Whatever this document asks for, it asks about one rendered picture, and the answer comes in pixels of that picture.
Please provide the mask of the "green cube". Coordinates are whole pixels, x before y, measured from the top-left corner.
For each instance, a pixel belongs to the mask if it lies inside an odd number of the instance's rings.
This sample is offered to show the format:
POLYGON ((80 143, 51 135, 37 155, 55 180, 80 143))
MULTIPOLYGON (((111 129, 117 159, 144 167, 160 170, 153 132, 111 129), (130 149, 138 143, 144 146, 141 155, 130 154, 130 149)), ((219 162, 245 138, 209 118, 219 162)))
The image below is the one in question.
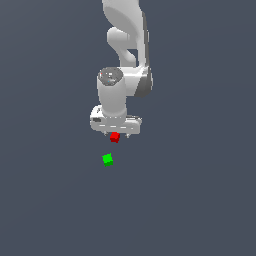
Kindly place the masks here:
POLYGON ((106 154, 102 156, 104 166, 111 166, 113 164, 113 158, 111 154, 106 154))

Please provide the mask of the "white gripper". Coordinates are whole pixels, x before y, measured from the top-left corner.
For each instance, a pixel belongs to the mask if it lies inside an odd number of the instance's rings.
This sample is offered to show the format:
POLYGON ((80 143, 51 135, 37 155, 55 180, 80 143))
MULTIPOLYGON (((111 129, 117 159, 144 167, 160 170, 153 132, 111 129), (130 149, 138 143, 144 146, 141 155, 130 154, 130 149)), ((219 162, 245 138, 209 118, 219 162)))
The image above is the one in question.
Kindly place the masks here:
POLYGON ((127 115, 126 117, 104 116, 102 106, 95 106, 90 114, 90 126, 95 131, 104 133, 105 136, 110 132, 125 133, 126 138, 132 134, 140 133, 142 119, 138 116, 127 115))

